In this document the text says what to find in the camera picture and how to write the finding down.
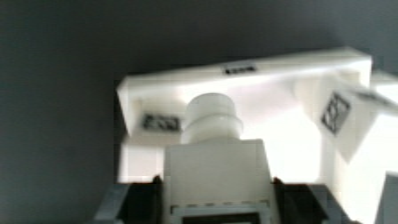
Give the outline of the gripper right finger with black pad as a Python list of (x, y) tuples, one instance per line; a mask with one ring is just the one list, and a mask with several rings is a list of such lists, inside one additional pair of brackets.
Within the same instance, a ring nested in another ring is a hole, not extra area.
[(280, 224), (362, 224), (337, 203), (324, 184), (271, 181)]

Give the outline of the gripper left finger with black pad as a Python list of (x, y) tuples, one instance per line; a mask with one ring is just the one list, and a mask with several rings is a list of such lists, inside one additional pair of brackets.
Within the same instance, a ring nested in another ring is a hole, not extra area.
[(163, 181), (113, 184), (86, 224), (161, 224)]

